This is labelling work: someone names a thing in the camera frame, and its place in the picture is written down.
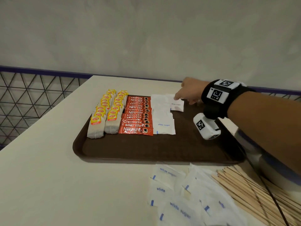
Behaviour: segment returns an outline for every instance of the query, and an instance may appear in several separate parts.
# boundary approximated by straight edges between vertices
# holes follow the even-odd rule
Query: white wall
[[[301,90],[301,0],[0,0],[0,65]]]

